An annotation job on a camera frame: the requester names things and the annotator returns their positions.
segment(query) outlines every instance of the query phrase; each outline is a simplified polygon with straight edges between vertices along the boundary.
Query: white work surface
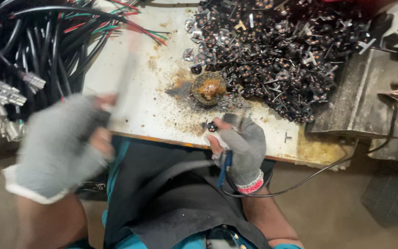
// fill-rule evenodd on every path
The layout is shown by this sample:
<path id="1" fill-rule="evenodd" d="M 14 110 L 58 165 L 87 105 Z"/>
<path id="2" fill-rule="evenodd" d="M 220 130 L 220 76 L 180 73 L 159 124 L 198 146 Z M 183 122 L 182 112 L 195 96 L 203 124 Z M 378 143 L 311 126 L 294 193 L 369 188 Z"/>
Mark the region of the white work surface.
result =
<path id="1" fill-rule="evenodd" d="M 209 145 L 204 135 L 210 132 L 202 132 L 201 123 L 224 113 L 193 111 L 182 99 L 165 93 L 196 77 L 189 71 L 192 62 L 184 61 L 182 53 L 194 48 L 196 54 L 198 44 L 191 41 L 184 23 L 197 13 L 197 8 L 153 4 L 140 10 L 142 14 L 130 20 L 149 30 L 171 32 L 162 34 L 169 38 L 167 46 L 159 47 L 150 37 L 133 31 L 113 35 L 87 72 L 83 92 L 119 93 L 110 127 L 116 134 L 204 148 Z M 294 161 L 299 126 L 280 118 L 266 105 L 247 103 L 252 106 L 247 113 L 265 132 L 267 158 Z M 286 143 L 285 133 L 292 137 Z"/>

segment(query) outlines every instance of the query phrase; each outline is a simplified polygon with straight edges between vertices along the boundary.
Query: glove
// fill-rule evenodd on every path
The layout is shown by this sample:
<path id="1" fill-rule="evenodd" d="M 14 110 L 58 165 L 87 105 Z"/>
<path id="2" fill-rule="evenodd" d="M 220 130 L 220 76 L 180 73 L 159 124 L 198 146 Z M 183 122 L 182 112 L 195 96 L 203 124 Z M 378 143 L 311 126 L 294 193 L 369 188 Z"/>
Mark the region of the glove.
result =
<path id="1" fill-rule="evenodd" d="M 266 143 L 263 129 L 254 123 L 251 118 L 244 118 L 241 124 L 241 133 L 233 127 L 239 128 L 240 120 L 237 115 L 226 113 L 223 121 L 214 118 L 218 127 L 218 134 L 233 151 L 233 164 L 229 167 L 228 175 L 236 184 L 237 189 L 245 194 L 252 193 L 263 185 L 263 172 L 260 165 L 265 157 Z M 220 156 L 223 151 L 219 141 L 208 135 L 214 157 Z"/>
<path id="2" fill-rule="evenodd" d="M 101 105 L 115 101 L 115 95 L 76 96 L 32 115 L 17 165 L 4 170 L 7 191 L 50 204 L 102 170 L 113 147 L 110 132 L 96 128 L 109 118 Z"/>

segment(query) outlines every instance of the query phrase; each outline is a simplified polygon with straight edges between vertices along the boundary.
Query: insulated cable bundle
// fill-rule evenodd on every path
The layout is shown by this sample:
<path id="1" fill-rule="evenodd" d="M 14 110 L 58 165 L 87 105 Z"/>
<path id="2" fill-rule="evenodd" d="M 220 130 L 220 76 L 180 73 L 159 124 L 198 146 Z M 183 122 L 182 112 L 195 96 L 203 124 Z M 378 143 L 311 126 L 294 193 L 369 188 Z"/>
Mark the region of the insulated cable bundle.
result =
<path id="1" fill-rule="evenodd" d="M 88 66 L 121 24 L 165 45 L 165 37 L 126 18 L 140 13 L 136 7 L 111 2 L 117 9 L 110 13 L 94 0 L 0 3 L 0 138 L 18 140 L 33 112 L 81 92 Z"/>

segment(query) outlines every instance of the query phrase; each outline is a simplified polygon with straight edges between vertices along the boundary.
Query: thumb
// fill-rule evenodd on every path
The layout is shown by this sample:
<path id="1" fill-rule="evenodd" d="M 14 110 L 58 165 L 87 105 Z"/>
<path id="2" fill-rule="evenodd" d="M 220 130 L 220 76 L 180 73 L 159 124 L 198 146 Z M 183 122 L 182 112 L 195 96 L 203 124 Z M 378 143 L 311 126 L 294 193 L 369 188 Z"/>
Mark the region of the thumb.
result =
<path id="1" fill-rule="evenodd" d="M 219 143 L 219 140 L 212 136 L 212 135 L 207 135 L 208 141 L 210 141 L 210 147 L 211 151 L 213 151 L 214 155 L 220 154 L 222 152 L 222 146 Z"/>

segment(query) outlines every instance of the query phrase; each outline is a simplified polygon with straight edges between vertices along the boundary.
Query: metal connector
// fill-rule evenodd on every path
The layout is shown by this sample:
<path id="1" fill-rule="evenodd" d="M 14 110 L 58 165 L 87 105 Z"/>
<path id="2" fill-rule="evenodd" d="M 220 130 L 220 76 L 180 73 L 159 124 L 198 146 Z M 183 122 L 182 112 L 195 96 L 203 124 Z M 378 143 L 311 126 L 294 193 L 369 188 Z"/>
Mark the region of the metal connector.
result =
<path id="1" fill-rule="evenodd" d="M 39 90 L 43 89 L 44 85 L 46 84 L 45 80 L 41 79 L 41 77 L 31 72 L 25 73 L 23 76 L 23 80 Z"/>

